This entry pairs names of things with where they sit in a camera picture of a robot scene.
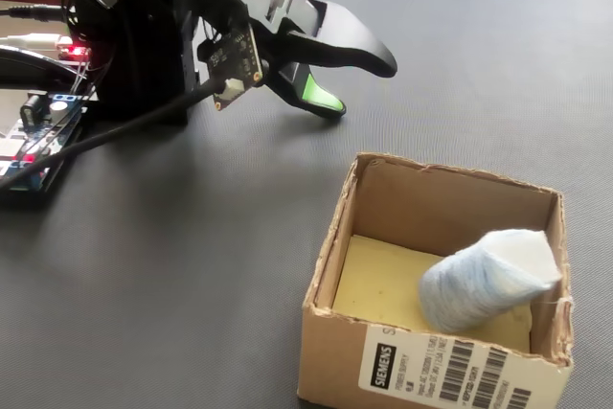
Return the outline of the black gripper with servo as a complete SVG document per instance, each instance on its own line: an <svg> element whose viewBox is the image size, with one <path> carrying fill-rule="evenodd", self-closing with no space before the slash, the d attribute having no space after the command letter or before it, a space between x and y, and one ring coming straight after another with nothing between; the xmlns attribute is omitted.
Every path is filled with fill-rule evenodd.
<svg viewBox="0 0 613 409"><path fill-rule="evenodd" d="M227 93L265 85L293 107L338 120L346 106L316 82L309 64L356 67L381 78L397 73L397 61L387 46L339 4L226 0L224 15Z"/></svg>

